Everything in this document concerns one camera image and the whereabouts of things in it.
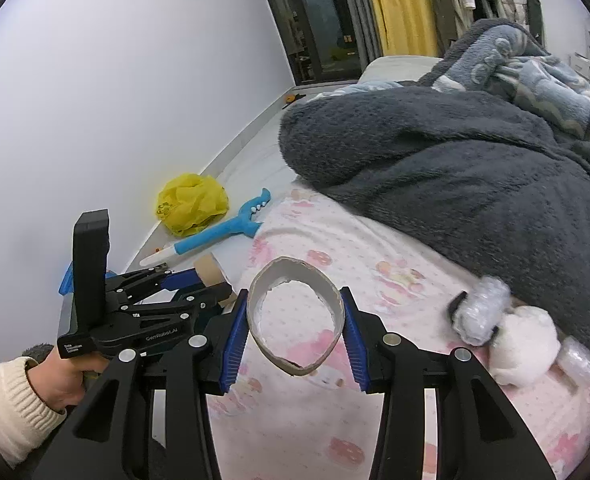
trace cream knit sleeve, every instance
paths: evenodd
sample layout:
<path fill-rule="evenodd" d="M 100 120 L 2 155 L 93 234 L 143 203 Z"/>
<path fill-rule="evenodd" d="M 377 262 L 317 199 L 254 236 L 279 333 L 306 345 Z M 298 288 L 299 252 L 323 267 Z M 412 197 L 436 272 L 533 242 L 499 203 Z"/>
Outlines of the cream knit sleeve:
<path fill-rule="evenodd" d="M 26 368 L 36 364 L 29 357 L 0 364 L 0 453 L 13 467 L 66 418 L 44 404 L 30 387 Z"/>

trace gray curtain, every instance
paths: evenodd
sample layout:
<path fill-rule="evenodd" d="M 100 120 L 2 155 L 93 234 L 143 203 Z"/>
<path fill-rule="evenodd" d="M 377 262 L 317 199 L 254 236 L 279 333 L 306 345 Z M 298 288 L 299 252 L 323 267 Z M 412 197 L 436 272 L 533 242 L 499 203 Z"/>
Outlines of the gray curtain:
<path fill-rule="evenodd" d="M 371 0 L 347 0 L 355 29 L 357 51 L 360 56 L 361 69 L 382 56 L 379 34 L 375 26 L 373 2 Z"/>

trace crumpled yellow bag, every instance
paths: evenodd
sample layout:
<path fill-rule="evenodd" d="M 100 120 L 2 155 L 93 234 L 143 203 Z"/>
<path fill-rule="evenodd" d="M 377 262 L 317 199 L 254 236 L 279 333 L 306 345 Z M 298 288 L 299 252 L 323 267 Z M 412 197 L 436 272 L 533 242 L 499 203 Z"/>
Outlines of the crumpled yellow bag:
<path fill-rule="evenodd" d="M 157 196 L 155 214 L 178 237 L 204 231 L 229 210 L 229 197 L 211 176 L 184 173 Z"/>

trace wall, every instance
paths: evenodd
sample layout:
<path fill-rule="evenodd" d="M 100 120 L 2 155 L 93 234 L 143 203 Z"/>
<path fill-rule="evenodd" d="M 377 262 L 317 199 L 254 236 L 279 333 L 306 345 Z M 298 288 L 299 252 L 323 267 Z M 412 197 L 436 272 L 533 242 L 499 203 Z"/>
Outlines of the wall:
<path fill-rule="evenodd" d="M 581 0 L 540 0 L 546 48 L 568 62 L 576 52 L 588 56 L 590 14 Z"/>
<path fill-rule="evenodd" d="M 73 225 L 121 272 L 170 178 L 293 84 L 266 0 L 8 0 L 0 10 L 0 361 L 56 338 Z"/>

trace silver screw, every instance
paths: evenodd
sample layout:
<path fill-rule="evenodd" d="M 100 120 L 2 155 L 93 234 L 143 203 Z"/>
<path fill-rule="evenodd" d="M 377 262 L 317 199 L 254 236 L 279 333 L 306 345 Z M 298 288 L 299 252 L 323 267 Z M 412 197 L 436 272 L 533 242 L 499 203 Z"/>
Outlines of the silver screw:
<path fill-rule="evenodd" d="M 385 345 L 397 346 L 402 342 L 402 336 L 396 334 L 395 332 L 389 332 L 387 334 L 384 334 L 384 337 L 382 337 L 381 340 L 384 341 Z"/>
<path fill-rule="evenodd" d="M 470 361 L 470 352 L 466 348 L 456 348 L 453 355 L 458 361 Z"/>
<path fill-rule="evenodd" d="M 133 361 L 136 355 L 137 352 L 134 351 L 132 348 L 126 348 L 125 350 L 122 350 L 120 352 L 118 357 L 120 358 L 120 361 L 122 363 L 130 363 L 131 361 Z"/>
<path fill-rule="evenodd" d="M 209 340 L 206 339 L 206 336 L 201 335 L 201 334 L 197 334 L 192 336 L 190 339 L 188 339 L 188 344 L 190 346 L 192 346 L 193 348 L 201 348 L 203 347 Z"/>

